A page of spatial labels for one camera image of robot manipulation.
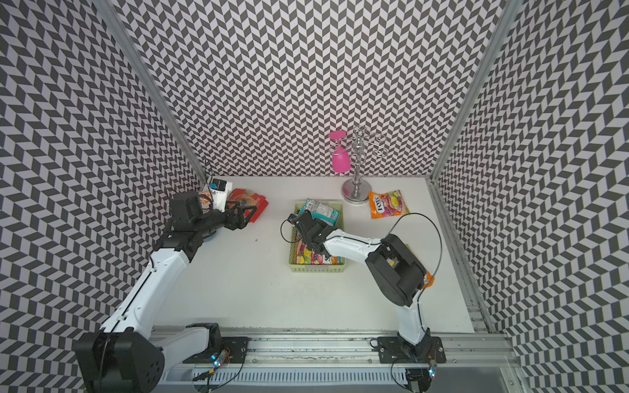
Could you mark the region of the teal mint candy bag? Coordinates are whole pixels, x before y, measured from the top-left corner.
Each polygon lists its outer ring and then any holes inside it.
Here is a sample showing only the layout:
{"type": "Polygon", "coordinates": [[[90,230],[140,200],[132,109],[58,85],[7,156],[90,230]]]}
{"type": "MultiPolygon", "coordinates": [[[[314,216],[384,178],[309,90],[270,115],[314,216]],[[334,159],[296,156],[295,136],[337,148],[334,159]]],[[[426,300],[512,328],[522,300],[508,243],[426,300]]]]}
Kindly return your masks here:
{"type": "Polygon", "coordinates": [[[329,204],[323,203],[322,201],[316,201],[311,198],[306,199],[299,210],[299,213],[301,214],[304,211],[309,211],[313,219],[321,219],[326,224],[331,226],[336,226],[340,217],[339,210],[334,209],[329,204]]]}

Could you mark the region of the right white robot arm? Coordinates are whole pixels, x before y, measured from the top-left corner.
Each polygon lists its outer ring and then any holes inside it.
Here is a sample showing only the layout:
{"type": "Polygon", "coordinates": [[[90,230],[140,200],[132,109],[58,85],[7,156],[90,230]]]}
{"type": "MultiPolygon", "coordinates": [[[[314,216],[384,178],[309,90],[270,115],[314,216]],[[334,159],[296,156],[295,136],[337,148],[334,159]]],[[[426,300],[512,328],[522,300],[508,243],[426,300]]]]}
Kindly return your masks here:
{"type": "Polygon", "coordinates": [[[396,306],[401,340],[417,346],[429,334],[422,320],[420,300],[428,271],[398,236],[388,233],[375,239],[348,234],[314,218],[309,211],[290,214],[288,223],[309,250],[367,267],[383,296],[396,306]]]}

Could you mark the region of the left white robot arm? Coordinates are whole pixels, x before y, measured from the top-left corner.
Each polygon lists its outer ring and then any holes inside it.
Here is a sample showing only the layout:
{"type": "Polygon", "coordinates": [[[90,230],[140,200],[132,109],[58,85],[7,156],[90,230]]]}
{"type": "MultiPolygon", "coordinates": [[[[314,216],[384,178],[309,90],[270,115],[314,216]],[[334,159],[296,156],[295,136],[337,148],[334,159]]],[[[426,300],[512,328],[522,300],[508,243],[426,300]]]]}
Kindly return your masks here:
{"type": "Polygon", "coordinates": [[[191,191],[170,199],[170,219],[133,289],[96,332],[87,332],[72,350],[88,392],[151,392],[162,375],[198,354],[219,363],[226,350],[219,326],[192,324],[175,337],[150,341],[163,303],[207,237],[217,230],[244,229],[256,206],[227,201],[222,210],[204,210],[204,196],[191,191]]]}

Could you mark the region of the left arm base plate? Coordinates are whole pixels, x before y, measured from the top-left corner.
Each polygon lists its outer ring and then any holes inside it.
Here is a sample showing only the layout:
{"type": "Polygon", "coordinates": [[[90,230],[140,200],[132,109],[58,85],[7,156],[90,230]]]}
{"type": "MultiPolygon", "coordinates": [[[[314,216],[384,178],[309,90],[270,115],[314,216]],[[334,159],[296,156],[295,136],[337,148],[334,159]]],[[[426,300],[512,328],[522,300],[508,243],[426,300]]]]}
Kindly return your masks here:
{"type": "Polygon", "coordinates": [[[222,363],[242,365],[247,358],[249,343],[249,337],[226,337],[222,339],[220,346],[194,355],[192,361],[205,365],[222,363]]]}

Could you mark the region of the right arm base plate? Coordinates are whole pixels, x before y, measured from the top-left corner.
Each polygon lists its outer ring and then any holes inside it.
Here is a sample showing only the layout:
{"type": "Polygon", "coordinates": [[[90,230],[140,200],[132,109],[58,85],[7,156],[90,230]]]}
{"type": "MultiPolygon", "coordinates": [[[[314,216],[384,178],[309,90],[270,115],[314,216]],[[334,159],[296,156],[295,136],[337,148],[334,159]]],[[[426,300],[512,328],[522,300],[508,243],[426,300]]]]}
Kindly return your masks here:
{"type": "Polygon", "coordinates": [[[434,361],[441,365],[447,361],[440,337],[425,335],[419,344],[410,344],[401,336],[377,337],[374,346],[381,364],[404,360],[416,364],[429,364],[434,361]]]}

